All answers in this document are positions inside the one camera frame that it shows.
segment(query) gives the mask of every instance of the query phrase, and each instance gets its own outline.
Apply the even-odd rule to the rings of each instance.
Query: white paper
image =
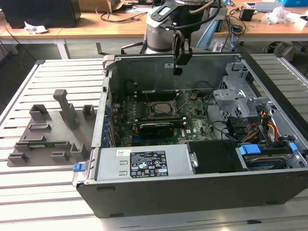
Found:
[[[25,28],[28,33],[36,35],[39,33],[47,32],[48,30],[44,26],[33,26],[25,22]]]
[[[287,21],[290,21],[290,22],[295,22],[300,16],[302,16],[302,15],[298,14],[298,13],[288,13],[284,17],[284,20],[287,20]]]
[[[131,153],[130,149],[118,149],[116,151],[116,156],[129,156]]]
[[[148,13],[151,10],[150,7],[138,7],[131,10],[125,11],[125,13]]]

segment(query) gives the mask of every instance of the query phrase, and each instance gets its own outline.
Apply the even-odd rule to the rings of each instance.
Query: motherboard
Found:
[[[204,115],[204,97],[180,91],[116,96],[113,121],[117,147],[184,144],[215,140]]]

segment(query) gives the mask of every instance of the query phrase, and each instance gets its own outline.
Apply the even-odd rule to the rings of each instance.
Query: sticker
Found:
[[[116,156],[129,156],[131,150],[130,149],[118,149],[116,151]]]
[[[132,178],[168,176],[165,151],[129,153],[129,155]]]

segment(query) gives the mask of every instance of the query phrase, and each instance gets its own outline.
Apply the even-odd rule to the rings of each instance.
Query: blue drive bracket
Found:
[[[239,148],[241,155],[246,154],[261,154],[261,150],[259,149],[257,144],[244,144]]]
[[[293,153],[295,153],[297,151],[297,145],[293,142],[289,143],[289,146],[292,150]]]

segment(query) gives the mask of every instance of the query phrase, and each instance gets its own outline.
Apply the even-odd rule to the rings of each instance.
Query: circuit board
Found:
[[[116,103],[113,108],[115,128],[119,134],[117,147],[184,144],[188,141],[215,140],[213,129],[207,117],[203,115],[203,98],[196,95],[195,92],[184,91],[176,101],[156,102],[139,102],[134,96],[120,96],[119,103]],[[173,113],[169,114],[168,105],[174,109]],[[150,118],[155,118],[157,120],[155,123],[175,125],[172,137],[141,138],[138,135],[138,127],[142,123],[149,123]]]

